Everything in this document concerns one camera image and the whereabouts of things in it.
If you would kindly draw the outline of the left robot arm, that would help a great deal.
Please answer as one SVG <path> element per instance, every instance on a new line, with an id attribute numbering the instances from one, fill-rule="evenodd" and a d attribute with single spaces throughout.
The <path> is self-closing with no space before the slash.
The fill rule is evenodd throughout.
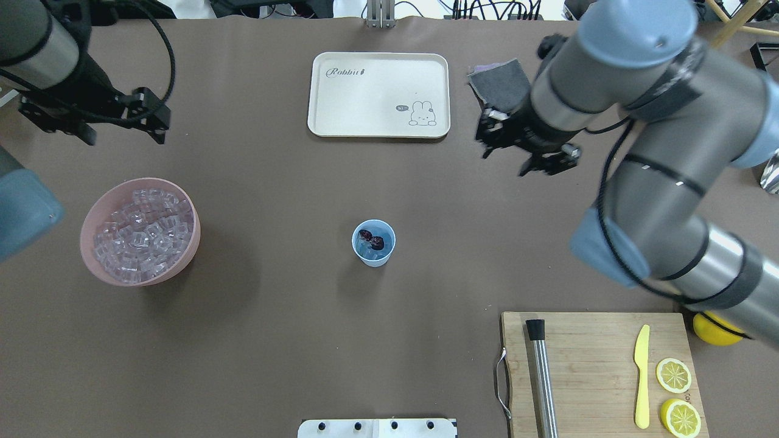
<path id="1" fill-rule="evenodd" d="M 124 94 L 88 52 L 92 28 L 136 9 L 158 31 L 169 61 L 163 96 L 148 87 Z M 95 123 L 147 133 L 163 144 L 177 66 L 172 44 L 139 1 L 3 1 L 2 78 L 19 94 L 18 111 L 45 133 L 62 132 L 92 146 Z M 64 208 L 41 178 L 2 149 L 1 258 L 8 260 L 61 222 Z"/>

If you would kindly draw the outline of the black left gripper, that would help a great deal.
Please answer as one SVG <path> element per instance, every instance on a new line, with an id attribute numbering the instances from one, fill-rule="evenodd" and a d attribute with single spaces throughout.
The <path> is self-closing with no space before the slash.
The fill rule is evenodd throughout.
<path id="1" fill-rule="evenodd" d="M 80 57 L 61 83 L 31 91 L 24 88 L 19 111 L 44 132 L 72 132 L 84 144 L 96 144 L 94 123 L 144 130 L 164 145 L 170 109 L 151 89 L 139 87 L 125 95 L 114 88 L 90 55 Z"/>

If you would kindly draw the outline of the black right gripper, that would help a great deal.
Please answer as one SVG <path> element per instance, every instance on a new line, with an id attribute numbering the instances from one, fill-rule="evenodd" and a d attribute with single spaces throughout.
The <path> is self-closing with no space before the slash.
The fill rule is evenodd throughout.
<path id="1" fill-rule="evenodd" d="M 579 132 L 560 130 L 542 120 L 529 102 L 511 114 L 484 107 L 478 119 L 476 141 L 483 147 L 486 160 L 493 151 L 518 147 L 531 156 L 521 167 L 518 177 L 531 172 L 553 176 L 576 167 L 581 148 L 570 143 Z"/>

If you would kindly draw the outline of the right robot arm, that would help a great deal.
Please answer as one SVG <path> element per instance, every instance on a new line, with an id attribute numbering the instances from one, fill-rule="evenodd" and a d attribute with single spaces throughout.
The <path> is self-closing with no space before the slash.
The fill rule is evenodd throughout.
<path id="1" fill-rule="evenodd" d="M 641 131 L 570 239 L 584 263 L 617 283 L 709 311 L 777 347 L 777 263 L 696 214 L 726 167 L 754 167 L 777 149 L 777 84 L 696 36 L 690 1 L 598 1 L 572 36 L 538 48 L 542 66 L 521 104 L 486 107 L 484 155 L 531 154 L 521 174 L 578 161 L 572 144 L 614 105 Z"/>

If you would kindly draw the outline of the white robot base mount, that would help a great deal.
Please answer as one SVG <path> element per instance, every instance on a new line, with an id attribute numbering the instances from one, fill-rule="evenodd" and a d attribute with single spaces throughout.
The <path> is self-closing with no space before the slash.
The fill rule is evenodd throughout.
<path id="1" fill-rule="evenodd" d="M 309 419 L 301 422 L 298 437 L 457 437 L 455 419 Z"/>

